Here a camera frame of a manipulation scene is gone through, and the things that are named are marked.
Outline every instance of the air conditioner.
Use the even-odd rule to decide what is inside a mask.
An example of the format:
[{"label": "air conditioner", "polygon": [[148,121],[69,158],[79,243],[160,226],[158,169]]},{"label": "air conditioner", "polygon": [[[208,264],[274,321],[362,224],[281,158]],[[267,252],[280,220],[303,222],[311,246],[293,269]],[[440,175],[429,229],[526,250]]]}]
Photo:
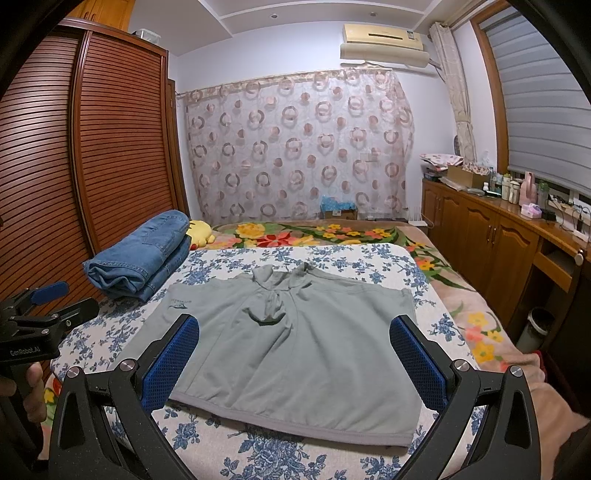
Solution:
[{"label": "air conditioner", "polygon": [[345,24],[345,43],[340,46],[342,60],[402,63],[425,68],[429,53],[423,50],[421,35],[402,28]]}]

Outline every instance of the ceiling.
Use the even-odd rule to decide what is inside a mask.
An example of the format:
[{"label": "ceiling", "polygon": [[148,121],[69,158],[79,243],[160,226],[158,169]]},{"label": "ceiling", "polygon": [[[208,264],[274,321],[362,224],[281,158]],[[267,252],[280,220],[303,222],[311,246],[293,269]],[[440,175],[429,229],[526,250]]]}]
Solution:
[{"label": "ceiling", "polygon": [[179,56],[247,30],[299,22],[376,23],[427,33],[468,1],[136,0],[129,31],[156,32],[161,46]]}]

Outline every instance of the louvered wardrobe door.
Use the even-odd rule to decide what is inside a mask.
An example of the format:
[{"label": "louvered wardrobe door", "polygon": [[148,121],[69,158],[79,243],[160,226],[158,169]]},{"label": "louvered wardrobe door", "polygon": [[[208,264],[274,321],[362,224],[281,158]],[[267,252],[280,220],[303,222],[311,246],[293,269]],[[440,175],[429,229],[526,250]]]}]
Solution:
[{"label": "louvered wardrobe door", "polygon": [[93,33],[80,101],[83,183],[98,249],[176,208],[164,116],[165,58]]},{"label": "louvered wardrobe door", "polygon": [[[66,280],[66,304],[96,294],[72,187],[68,102],[78,39],[41,42],[0,102],[0,299]],[[44,308],[48,311],[56,304]]]}]

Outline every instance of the gray shirt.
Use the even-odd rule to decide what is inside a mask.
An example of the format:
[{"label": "gray shirt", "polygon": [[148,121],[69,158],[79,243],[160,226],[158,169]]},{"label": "gray shirt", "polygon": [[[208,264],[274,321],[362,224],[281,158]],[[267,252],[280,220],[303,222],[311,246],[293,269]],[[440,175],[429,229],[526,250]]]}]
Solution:
[{"label": "gray shirt", "polygon": [[389,341],[394,317],[415,320],[410,290],[309,264],[175,284],[117,362],[139,358],[183,313],[200,338],[172,400],[304,437],[411,443],[421,400]]}]

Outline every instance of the jeans pocket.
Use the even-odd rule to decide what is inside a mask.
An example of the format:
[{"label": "jeans pocket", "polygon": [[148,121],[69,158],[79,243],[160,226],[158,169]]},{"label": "jeans pocket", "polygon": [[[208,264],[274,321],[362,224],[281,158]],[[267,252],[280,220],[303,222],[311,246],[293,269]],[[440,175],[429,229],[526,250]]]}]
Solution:
[{"label": "jeans pocket", "polygon": [[168,216],[160,219],[144,235],[143,244],[158,247],[167,257],[178,245],[178,239],[187,229],[186,221],[178,216]]}]

